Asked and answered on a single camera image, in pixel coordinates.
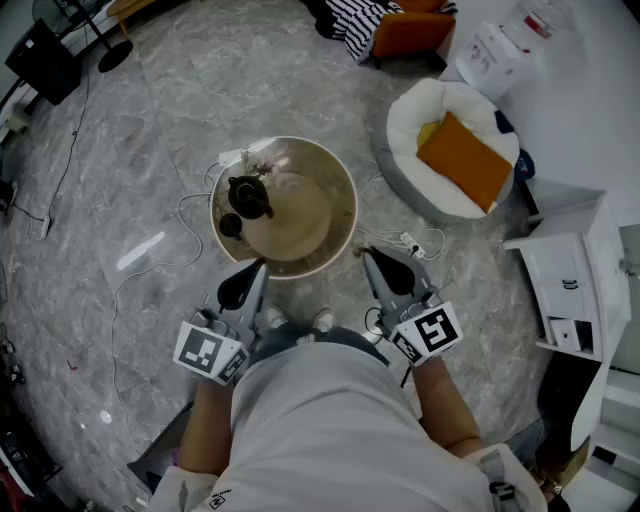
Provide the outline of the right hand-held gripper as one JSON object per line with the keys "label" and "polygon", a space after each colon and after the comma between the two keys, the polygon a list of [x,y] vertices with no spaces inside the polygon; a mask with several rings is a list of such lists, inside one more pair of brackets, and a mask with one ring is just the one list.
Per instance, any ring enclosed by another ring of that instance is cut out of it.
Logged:
{"label": "right hand-held gripper", "polygon": [[[452,303],[434,293],[426,270],[409,253],[371,246],[364,251],[363,263],[374,298],[388,310],[376,325],[412,367],[464,338]],[[397,308],[395,297],[417,302]]]}

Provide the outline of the orange square cushion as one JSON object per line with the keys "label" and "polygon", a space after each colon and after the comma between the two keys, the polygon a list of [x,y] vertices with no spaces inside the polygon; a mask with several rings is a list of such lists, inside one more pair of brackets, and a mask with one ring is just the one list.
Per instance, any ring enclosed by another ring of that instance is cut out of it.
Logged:
{"label": "orange square cushion", "polygon": [[476,138],[451,112],[416,156],[451,180],[484,213],[498,198],[513,165]]}

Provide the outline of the black teapot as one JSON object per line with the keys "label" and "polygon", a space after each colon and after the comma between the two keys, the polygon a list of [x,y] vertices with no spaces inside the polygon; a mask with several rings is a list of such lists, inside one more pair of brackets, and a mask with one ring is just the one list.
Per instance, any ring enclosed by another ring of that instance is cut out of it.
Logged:
{"label": "black teapot", "polygon": [[228,201],[240,217],[256,220],[274,216],[266,187],[258,177],[229,177],[228,183]]}

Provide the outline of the person's white shirt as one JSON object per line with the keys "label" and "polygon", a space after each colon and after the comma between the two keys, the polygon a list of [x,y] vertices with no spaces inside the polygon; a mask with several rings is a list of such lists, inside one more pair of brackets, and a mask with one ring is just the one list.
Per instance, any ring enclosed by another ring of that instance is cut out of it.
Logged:
{"label": "person's white shirt", "polygon": [[319,343],[254,364],[236,386],[219,476],[169,468],[149,512],[547,512],[511,450],[459,458],[421,427],[390,370]]}

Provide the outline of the white cabinet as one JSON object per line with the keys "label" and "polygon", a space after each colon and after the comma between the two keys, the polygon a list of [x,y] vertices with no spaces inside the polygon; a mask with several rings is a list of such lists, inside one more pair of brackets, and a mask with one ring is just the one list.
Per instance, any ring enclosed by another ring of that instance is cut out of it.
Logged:
{"label": "white cabinet", "polygon": [[631,320],[624,247],[605,194],[530,220],[531,234],[503,247],[526,265],[544,332],[536,345],[599,365],[571,423],[575,450],[600,422],[610,363]]}

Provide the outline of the pink flower bunch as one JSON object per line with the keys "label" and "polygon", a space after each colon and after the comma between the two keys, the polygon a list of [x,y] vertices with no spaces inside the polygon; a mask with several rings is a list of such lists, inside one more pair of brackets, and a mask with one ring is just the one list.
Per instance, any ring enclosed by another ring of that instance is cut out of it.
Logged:
{"label": "pink flower bunch", "polygon": [[272,150],[244,149],[240,153],[241,175],[258,178],[271,176],[278,171],[278,164]]}

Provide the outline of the red wall label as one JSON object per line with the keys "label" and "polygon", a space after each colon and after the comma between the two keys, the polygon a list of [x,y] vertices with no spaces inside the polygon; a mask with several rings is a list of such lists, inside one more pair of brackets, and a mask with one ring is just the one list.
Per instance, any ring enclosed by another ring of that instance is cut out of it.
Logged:
{"label": "red wall label", "polygon": [[550,39],[553,28],[534,12],[528,12],[523,19],[524,24],[543,39]]}

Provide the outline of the orange sofa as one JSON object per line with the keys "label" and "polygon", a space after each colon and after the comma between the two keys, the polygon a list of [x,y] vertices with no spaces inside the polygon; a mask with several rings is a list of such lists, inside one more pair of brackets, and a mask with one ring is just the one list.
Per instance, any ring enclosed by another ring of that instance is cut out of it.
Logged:
{"label": "orange sofa", "polygon": [[455,27],[455,0],[393,0],[400,13],[385,14],[376,29],[370,58],[377,69],[386,59],[422,56],[432,71],[443,71],[437,49]]}

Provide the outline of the black tall box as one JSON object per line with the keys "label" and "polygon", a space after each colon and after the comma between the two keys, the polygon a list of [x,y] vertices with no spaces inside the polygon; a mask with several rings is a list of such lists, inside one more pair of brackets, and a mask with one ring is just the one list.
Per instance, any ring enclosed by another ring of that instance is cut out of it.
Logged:
{"label": "black tall box", "polygon": [[42,19],[16,43],[5,64],[52,105],[59,105],[81,82],[80,61]]}

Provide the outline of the yellow cushion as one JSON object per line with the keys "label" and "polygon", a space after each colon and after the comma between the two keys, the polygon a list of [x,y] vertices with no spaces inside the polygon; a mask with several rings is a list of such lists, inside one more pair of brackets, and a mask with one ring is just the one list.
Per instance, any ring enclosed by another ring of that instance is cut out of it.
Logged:
{"label": "yellow cushion", "polygon": [[420,131],[416,137],[416,145],[418,149],[420,149],[429,140],[429,138],[440,127],[440,125],[441,125],[441,122],[436,121],[431,123],[425,123],[420,128]]}

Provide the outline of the wooden bench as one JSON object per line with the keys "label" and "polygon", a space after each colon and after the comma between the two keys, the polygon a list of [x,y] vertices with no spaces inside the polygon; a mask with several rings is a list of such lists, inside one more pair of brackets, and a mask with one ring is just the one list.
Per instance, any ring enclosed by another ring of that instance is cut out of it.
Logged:
{"label": "wooden bench", "polygon": [[154,3],[162,2],[163,0],[114,0],[106,10],[108,17],[114,18],[127,40],[130,39],[126,20],[145,9],[146,7],[153,5]]}

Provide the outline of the person's left forearm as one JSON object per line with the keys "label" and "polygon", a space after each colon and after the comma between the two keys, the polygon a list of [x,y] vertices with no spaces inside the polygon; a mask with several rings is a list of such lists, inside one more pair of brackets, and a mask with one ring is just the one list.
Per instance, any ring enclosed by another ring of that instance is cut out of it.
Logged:
{"label": "person's left forearm", "polygon": [[178,465],[219,477],[229,465],[233,388],[198,381],[191,414],[181,440]]}

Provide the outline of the small white power strip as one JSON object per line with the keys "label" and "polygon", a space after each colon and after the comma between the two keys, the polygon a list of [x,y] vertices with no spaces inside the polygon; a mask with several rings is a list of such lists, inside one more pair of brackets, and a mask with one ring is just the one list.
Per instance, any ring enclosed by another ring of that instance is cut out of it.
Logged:
{"label": "small white power strip", "polygon": [[424,258],[425,250],[409,233],[404,232],[400,235],[400,243],[409,251],[411,257]]}

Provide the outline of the white bean bag chair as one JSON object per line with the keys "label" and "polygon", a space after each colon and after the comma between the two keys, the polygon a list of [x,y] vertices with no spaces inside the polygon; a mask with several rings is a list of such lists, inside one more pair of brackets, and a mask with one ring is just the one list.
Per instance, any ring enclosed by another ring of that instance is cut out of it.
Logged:
{"label": "white bean bag chair", "polygon": [[[447,113],[509,164],[487,209],[418,158],[422,128],[441,123]],[[442,222],[476,221],[493,212],[511,191],[520,155],[513,127],[491,101],[463,82],[433,78],[417,82],[390,104],[377,122],[372,144],[380,172],[399,198],[418,214]]]}

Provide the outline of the person's blue jeans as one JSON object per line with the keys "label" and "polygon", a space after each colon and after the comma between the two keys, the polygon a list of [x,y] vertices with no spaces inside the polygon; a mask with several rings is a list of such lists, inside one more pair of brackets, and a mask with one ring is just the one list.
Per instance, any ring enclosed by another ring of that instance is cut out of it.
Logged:
{"label": "person's blue jeans", "polygon": [[319,343],[348,346],[374,357],[386,366],[390,364],[389,360],[370,341],[352,330],[331,327],[324,332],[317,328],[303,328],[292,322],[285,322],[279,327],[268,330],[250,356],[249,366],[295,347],[314,346]]}

